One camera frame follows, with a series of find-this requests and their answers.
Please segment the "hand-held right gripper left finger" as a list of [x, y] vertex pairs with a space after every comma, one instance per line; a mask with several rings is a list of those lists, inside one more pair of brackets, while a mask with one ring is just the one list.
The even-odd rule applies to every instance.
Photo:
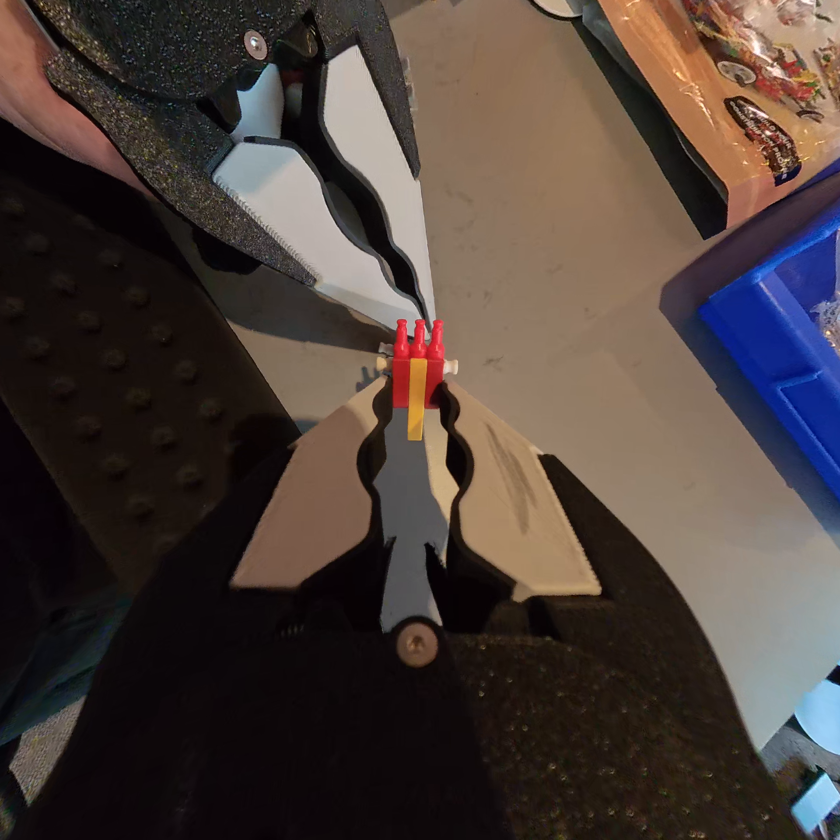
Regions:
[[368, 385], [290, 447], [231, 588], [298, 590], [381, 522], [375, 479], [386, 459], [391, 390]]

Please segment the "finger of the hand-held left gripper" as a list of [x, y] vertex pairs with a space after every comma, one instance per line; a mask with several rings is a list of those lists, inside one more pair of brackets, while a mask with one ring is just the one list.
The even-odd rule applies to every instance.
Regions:
[[342, 220], [309, 158], [293, 143], [237, 143], [213, 181], [314, 278], [322, 297], [386, 329], [420, 319], [415, 299], [400, 291], [385, 259]]
[[386, 239], [407, 259], [422, 314], [433, 322], [437, 315], [420, 181], [406, 160], [361, 48], [347, 48], [325, 70], [325, 133], [341, 162], [372, 189], [384, 216]]

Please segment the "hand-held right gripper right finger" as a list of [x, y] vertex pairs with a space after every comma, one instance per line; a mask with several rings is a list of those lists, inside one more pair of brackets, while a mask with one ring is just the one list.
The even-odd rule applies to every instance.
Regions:
[[599, 596], [602, 584], [541, 462], [543, 452], [453, 382], [440, 388], [456, 490], [450, 566], [488, 573], [502, 597]]

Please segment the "grey red yellow toy assembly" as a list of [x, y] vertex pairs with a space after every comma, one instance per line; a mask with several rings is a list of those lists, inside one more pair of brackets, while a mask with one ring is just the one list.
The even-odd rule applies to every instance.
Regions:
[[409, 335], [407, 320], [399, 319], [395, 340], [381, 343], [378, 354], [376, 370], [392, 382], [392, 406], [406, 411], [406, 438], [420, 442], [426, 413], [440, 407], [445, 378], [459, 372], [457, 360], [446, 357], [445, 322], [434, 320], [427, 333], [427, 323], [418, 319]]

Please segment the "person's left hand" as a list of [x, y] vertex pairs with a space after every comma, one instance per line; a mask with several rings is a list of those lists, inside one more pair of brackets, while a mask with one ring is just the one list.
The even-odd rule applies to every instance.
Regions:
[[53, 151], [134, 189], [145, 187], [98, 126], [50, 85], [56, 47], [19, 1], [1, 2], [1, 115]]

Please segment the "blue plastic bin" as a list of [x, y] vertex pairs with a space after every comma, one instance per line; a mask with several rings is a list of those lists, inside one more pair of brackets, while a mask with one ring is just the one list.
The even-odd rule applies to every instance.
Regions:
[[839, 290], [838, 205], [713, 293], [699, 315], [835, 497], [839, 356], [810, 314]]

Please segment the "toy parts bag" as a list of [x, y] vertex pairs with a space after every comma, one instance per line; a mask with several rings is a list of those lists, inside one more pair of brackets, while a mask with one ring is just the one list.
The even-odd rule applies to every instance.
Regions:
[[725, 229], [838, 173], [838, 1], [598, 2]]

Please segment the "pale chair base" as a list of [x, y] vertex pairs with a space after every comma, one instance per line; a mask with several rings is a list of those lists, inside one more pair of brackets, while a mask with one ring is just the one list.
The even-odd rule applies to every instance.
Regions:
[[[794, 716], [804, 734], [818, 747], [839, 755], [839, 685], [831, 679], [824, 679], [813, 690], [806, 693], [794, 710]], [[814, 834], [829, 837], [825, 828], [826, 819], [838, 816], [839, 787], [838, 771], [832, 776], [826, 770], [819, 770], [814, 781], [805, 785], [802, 793], [794, 800], [791, 813], [805, 835]]]

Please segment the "clear plastic bag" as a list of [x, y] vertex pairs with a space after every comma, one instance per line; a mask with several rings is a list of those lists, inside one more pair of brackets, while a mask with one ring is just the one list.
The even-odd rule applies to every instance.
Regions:
[[810, 314], [819, 333], [839, 355], [839, 290], [836, 289], [830, 298], [818, 302], [811, 308]]

